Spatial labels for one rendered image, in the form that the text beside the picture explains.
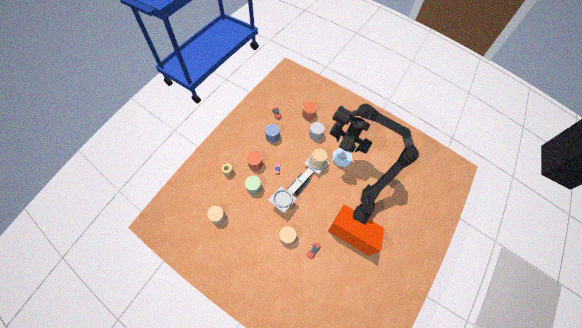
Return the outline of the blue cylinder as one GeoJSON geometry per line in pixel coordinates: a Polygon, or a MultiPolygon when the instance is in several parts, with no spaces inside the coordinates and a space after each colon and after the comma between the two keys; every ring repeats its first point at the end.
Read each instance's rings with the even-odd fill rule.
{"type": "Polygon", "coordinates": [[[268,124],[265,127],[266,140],[269,142],[277,142],[280,138],[280,129],[276,124],[268,124]]]}

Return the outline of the small pink toy car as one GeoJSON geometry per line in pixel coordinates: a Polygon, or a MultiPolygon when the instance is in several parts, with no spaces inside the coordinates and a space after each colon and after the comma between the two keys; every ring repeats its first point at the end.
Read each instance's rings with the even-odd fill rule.
{"type": "Polygon", "coordinates": [[[273,108],[272,112],[275,114],[276,119],[281,118],[281,114],[279,113],[279,110],[277,109],[277,107],[273,108]]]}
{"type": "Polygon", "coordinates": [[[318,243],[314,243],[312,245],[312,248],[310,249],[310,251],[308,251],[307,253],[307,257],[309,257],[310,259],[314,257],[315,252],[320,249],[320,245],[318,243]]]}

